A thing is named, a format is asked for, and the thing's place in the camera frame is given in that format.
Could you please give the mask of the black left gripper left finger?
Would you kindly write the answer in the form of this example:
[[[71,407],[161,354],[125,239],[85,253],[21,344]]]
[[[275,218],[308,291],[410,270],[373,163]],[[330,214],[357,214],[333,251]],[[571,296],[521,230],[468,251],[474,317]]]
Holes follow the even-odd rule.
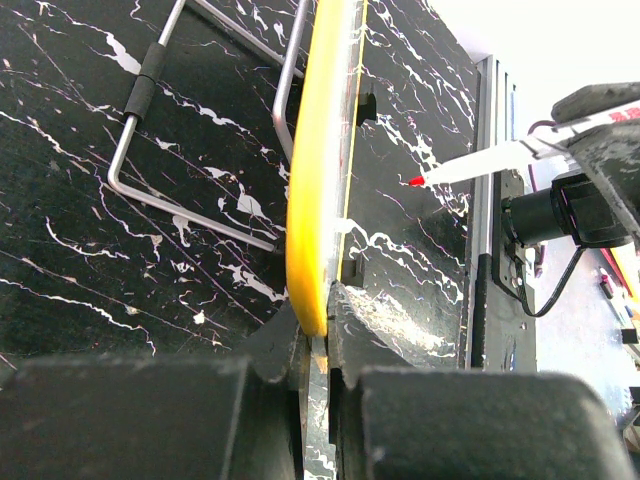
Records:
[[[289,300],[232,354],[248,356],[265,382],[308,384],[308,340]]]

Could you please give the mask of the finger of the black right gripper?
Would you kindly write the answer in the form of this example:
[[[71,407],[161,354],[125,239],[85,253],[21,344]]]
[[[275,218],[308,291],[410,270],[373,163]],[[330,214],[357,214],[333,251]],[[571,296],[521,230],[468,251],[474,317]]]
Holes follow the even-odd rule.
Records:
[[[557,124],[564,124],[637,101],[639,96],[639,82],[587,85],[557,101],[551,117]]]
[[[567,149],[633,240],[639,239],[639,125],[609,124],[570,139]]]

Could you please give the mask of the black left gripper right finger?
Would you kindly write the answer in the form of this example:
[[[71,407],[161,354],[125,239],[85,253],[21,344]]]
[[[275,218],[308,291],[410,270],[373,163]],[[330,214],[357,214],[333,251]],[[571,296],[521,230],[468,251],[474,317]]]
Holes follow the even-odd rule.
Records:
[[[354,389],[367,367],[411,367],[367,326],[339,281],[329,293],[327,351],[331,390]]]

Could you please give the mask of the red-capped whiteboard marker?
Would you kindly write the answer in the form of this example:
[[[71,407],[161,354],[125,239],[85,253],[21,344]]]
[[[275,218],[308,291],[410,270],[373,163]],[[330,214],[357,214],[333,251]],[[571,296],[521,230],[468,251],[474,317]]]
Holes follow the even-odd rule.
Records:
[[[539,134],[530,134],[522,139],[502,142],[496,146],[447,161],[426,171],[408,182],[409,186],[430,186],[441,183],[453,184],[482,177],[502,170],[524,169],[547,158],[571,158],[569,141],[587,130],[602,125],[636,120],[639,118],[639,101],[603,110],[573,120]]]

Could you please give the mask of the yellow-framed whiteboard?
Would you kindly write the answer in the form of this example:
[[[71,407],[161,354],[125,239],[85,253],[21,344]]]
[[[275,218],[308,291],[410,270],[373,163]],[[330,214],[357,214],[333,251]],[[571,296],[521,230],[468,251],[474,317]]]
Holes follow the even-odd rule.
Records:
[[[328,301],[342,276],[368,4],[317,5],[293,142],[286,215],[289,301],[326,355]]]

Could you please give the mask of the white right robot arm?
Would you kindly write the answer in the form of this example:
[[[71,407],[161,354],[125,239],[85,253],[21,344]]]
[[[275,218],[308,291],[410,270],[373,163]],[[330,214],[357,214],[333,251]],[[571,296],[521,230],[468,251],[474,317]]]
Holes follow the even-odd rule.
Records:
[[[553,129],[579,171],[544,190],[504,200],[501,220],[511,241],[530,246],[570,236],[580,248],[639,240],[639,99],[637,82],[582,87],[552,107]]]

